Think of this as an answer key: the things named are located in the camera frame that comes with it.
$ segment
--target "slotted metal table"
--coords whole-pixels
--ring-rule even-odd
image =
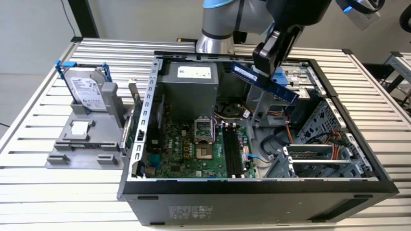
[[[252,45],[236,45],[250,55]],[[189,42],[88,39],[70,43],[61,60],[106,62],[124,103],[137,80],[144,97],[153,51],[193,52]],[[411,120],[353,55],[341,50],[294,48],[312,58],[398,188],[398,195],[334,224],[154,227],[164,230],[411,230]],[[0,140],[0,230],[134,230],[141,227],[125,202],[116,200],[120,170],[45,169],[45,159],[70,114],[70,96],[54,69]]]

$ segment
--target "blue ram stick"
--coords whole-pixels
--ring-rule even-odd
[[[286,103],[292,104],[296,102],[298,95],[292,90],[272,82],[269,78],[260,76],[253,70],[248,69],[241,64],[232,62],[230,73]]]

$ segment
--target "power supply label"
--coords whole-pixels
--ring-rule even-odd
[[[210,68],[205,66],[180,66],[177,78],[210,78]]]

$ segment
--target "sticker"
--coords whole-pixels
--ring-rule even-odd
[[[89,110],[106,110],[97,82],[90,78],[77,77],[69,80],[84,107]]]
[[[210,67],[180,66],[177,69],[177,78],[210,78]]]
[[[170,219],[209,219],[213,205],[168,206]]]
[[[73,121],[70,126],[72,135],[85,135],[88,130],[88,121]]]
[[[253,81],[256,81],[257,77],[254,75],[252,75],[250,73],[248,73],[245,70],[242,70],[241,68],[238,68],[237,66],[233,68],[233,70],[236,72],[238,72],[242,76],[245,76],[246,78],[252,79]]]
[[[290,82],[297,82],[297,77],[288,77],[288,80],[289,80]]]
[[[245,109],[244,113],[242,113],[242,117],[246,119],[249,116],[249,111]]]

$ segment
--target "white label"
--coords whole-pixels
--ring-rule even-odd
[[[297,82],[297,77],[288,77],[290,82]]]
[[[88,121],[73,121],[70,126],[72,135],[85,135],[88,130]]]
[[[245,109],[244,113],[242,113],[242,117],[246,119],[249,116],[249,111]]]
[[[234,71],[237,71],[238,73],[241,73],[245,77],[248,77],[249,79],[252,79],[253,81],[256,81],[257,77],[253,76],[252,74],[249,74],[246,71],[244,71],[241,68],[238,68],[237,66],[233,68]]]
[[[106,110],[97,82],[90,78],[70,78],[81,104],[89,110]]]
[[[210,67],[180,66],[177,70],[178,78],[210,78]]]

